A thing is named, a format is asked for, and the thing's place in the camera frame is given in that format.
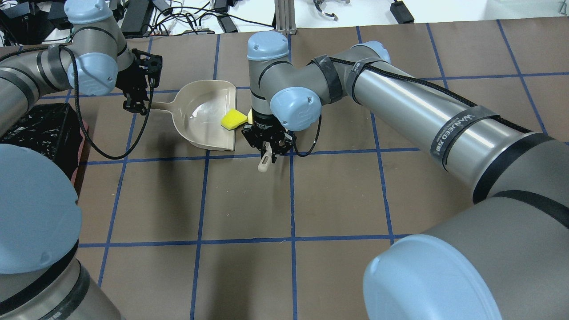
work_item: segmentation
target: yellow sponge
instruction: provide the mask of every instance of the yellow sponge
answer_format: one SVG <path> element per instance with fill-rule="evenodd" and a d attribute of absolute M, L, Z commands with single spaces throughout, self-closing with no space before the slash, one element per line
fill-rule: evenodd
<path fill-rule="evenodd" d="M 221 119 L 221 125 L 227 130 L 233 130 L 238 126 L 247 122 L 247 116 L 241 112 L 231 109 L 224 117 Z"/>

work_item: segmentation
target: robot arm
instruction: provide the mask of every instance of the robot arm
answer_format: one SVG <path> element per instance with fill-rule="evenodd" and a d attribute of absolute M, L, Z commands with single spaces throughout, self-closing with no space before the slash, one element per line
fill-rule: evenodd
<path fill-rule="evenodd" d="M 308 128 L 322 105 L 348 95 L 473 190 L 474 207 L 369 264 L 370 319 L 566 317 L 567 301 L 550 297 L 569 286 L 569 147 L 410 77 L 378 42 L 302 69 L 287 56 L 276 32 L 249 39 L 253 124 L 243 132 L 263 158 L 286 154 L 287 130 Z"/>
<path fill-rule="evenodd" d="M 140 65 L 152 60 L 161 67 L 161 57 L 131 50 L 104 0 L 68 0 L 65 13 L 75 28 L 73 43 L 67 48 L 76 59 L 81 92 L 100 96 L 117 87 L 126 97 L 126 110 L 145 114 L 145 75 L 151 86 L 157 87 L 160 72 L 156 68 L 143 70 Z M 4 99 L 0 104 L 0 136 L 41 96 L 72 88 L 71 57 L 62 46 L 54 44 L 36 54 L 0 61 L 0 96 Z"/>

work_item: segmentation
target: dustpan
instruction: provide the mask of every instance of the dustpan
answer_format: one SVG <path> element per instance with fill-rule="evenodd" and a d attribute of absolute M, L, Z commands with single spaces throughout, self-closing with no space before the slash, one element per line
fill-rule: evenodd
<path fill-rule="evenodd" d="M 235 131 L 221 119 L 235 109 L 237 89 L 227 81 L 201 80 L 185 85 L 172 102 L 152 102 L 152 109 L 169 112 L 178 133 L 196 147 L 233 151 Z"/>

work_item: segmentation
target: metal post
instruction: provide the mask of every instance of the metal post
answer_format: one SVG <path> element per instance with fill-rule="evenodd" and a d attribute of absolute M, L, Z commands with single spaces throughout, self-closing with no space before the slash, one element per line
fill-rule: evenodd
<path fill-rule="evenodd" d="M 275 0 L 275 21 L 278 32 L 285 36 L 296 34 L 294 0 Z"/>

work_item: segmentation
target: blue plastic cap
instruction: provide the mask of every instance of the blue plastic cap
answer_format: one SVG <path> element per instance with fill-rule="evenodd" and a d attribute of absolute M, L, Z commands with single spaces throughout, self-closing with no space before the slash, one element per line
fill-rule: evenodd
<path fill-rule="evenodd" d="M 117 82 L 118 65 L 109 55 L 90 52 L 76 58 L 79 91 L 85 95 L 103 96 L 110 93 Z M 69 64 L 67 78 L 74 86 L 73 64 Z"/>
<path fill-rule="evenodd" d="M 77 193 L 48 158 L 0 144 L 0 274 L 47 268 L 68 253 L 81 230 Z"/>
<path fill-rule="evenodd" d="M 247 41 L 247 59 L 266 61 L 288 55 L 286 37 L 276 31 L 257 32 Z"/>
<path fill-rule="evenodd" d="M 73 24 L 99 22 L 113 15 L 105 0 L 67 0 L 63 10 Z"/>
<path fill-rule="evenodd" d="M 368 265 L 364 300 L 370 320 L 502 320 L 470 261 L 428 235 L 405 237 Z"/>
<path fill-rule="evenodd" d="M 291 131 L 308 129 L 322 112 L 320 97 L 304 87 L 282 89 L 273 96 L 270 106 L 283 127 Z"/>
<path fill-rule="evenodd" d="M 364 47 L 368 47 L 371 50 L 375 51 L 377 53 L 378 56 L 380 56 L 381 59 L 384 59 L 385 61 L 387 61 L 387 63 L 391 63 L 391 57 L 389 56 L 389 52 L 387 51 L 387 49 L 384 47 L 383 44 L 381 44 L 381 42 L 378 41 L 368 41 L 365 43 L 360 43 L 357 44 L 353 47 L 357 47 L 357 46 L 364 46 Z"/>

